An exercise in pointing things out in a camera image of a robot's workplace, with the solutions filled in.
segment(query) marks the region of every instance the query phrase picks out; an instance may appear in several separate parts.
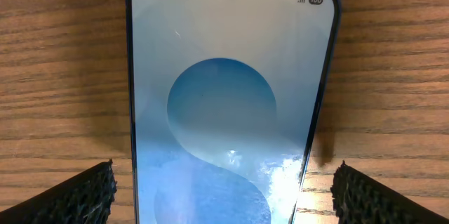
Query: phone frame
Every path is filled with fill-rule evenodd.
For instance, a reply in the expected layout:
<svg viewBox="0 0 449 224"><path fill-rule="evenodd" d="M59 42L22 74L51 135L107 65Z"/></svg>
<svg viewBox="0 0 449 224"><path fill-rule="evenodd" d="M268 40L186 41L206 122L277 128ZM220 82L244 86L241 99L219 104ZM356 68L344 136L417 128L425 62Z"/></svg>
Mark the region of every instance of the phone frame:
<svg viewBox="0 0 449 224"><path fill-rule="evenodd" d="M324 59L323 69L321 72L319 89L316 94L314 113L311 118L309 134L307 136L307 142L304 149L304 156L306 157L301 164L300 174L300 190L304 182L305 173L307 170L307 164L309 162L311 144L314 139L316 125L318 122L319 111L323 100L324 89L326 87L326 81L328 78L328 72L330 68L330 61L333 56L333 49L335 40L337 37L338 27L340 25L341 18L341 3L340 0L332 0L334 4L334 18L332 28L330 30L330 36L328 41L328 47L326 50L326 57ZM133 14L132 14L132 0L126 0L126 39L128 50L128 89L129 89L129 106L130 106L130 136L131 136L131 158L133 164L133 191L134 191L134 214L135 223L140 223L139 220L139 201L138 201L138 164L136 156L136 140L135 140L135 110L134 110L134 64L133 64ZM296 207L293 212L293 218L290 219L290 223L294 221Z"/></svg>

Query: signal strength bars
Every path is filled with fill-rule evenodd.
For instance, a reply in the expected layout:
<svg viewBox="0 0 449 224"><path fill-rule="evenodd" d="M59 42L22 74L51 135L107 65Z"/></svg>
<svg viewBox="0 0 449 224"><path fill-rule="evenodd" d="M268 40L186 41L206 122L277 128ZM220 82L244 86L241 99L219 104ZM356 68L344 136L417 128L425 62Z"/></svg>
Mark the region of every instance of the signal strength bars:
<svg viewBox="0 0 449 224"><path fill-rule="evenodd" d="M299 0L298 3L305 3L306 0Z"/></svg>

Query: brown wood grain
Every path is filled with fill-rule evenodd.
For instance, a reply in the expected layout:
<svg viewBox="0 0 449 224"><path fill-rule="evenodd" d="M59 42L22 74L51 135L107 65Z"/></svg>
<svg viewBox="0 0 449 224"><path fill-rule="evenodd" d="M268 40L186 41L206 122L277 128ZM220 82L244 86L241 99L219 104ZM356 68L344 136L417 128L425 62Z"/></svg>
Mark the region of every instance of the brown wood grain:
<svg viewBox="0 0 449 224"><path fill-rule="evenodd" d="M0 0L0 210L112 158L133 223L125 0ZM449 0L342 0L301 223L348 165L449 218Z"/></svg>

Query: wooden surface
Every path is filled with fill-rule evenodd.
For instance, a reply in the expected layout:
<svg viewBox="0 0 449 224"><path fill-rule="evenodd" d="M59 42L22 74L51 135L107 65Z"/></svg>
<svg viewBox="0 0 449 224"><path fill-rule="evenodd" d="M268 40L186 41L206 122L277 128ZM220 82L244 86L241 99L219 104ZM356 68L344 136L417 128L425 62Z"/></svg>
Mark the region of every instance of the wooden surface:
<svg viewBox="0 0 449 224"><path fill-rule="evenodd" d="M0 210L112 158L133 223L125 0L0 0ZM298 211L336 223L343 159L449 217L449 0L342 0Z"/></svg>

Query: smartphone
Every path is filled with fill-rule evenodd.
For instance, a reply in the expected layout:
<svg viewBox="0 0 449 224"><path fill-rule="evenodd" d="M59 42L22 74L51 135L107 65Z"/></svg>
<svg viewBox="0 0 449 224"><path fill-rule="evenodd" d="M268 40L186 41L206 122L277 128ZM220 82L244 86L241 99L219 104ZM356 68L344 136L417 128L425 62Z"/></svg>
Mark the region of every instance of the smartphone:
<svg viewBox="0 0 449 224"><path fill-rule="evenodd" d="M339 1L126 7L137 223L292 223Z"/></svg>

